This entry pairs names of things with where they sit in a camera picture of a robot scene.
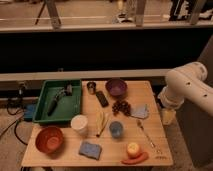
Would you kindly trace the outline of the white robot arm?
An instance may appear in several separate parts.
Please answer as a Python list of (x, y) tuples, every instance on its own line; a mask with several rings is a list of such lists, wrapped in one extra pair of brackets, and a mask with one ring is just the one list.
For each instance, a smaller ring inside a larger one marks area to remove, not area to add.
[(213, 116), (213, 87), (205, 83), (208, 71), (201, 62), (173, 68), (165, 75), (166, 85), (158, 95), (164, 125), (170, 125), (176, 110), (187, 99)]

